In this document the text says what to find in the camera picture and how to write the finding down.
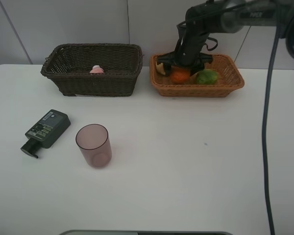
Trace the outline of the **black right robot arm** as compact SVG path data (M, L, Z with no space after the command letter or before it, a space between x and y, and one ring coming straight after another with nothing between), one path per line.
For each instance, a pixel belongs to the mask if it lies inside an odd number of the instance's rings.
M278 39L286 40L294 58L294 0L208 0L187 10L185 20L177 25L174 51L158 56L156 62L163 65L165 76L172 67L195 74L213 61L201 52L208 40L217 41L210 34L234 34L244 26L275 26Z

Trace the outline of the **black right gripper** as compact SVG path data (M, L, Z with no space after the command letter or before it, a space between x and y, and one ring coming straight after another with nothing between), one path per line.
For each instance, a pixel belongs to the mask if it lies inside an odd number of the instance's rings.
M172 66L190 69L190 76L205 69L206 63L213 62L213 56L202 53L201 50L206 46L210 33L200 31L197 28L187 27L186 25L178 26L179 39L174 51L157 57L157 63L163 64L165 75L170 75Z

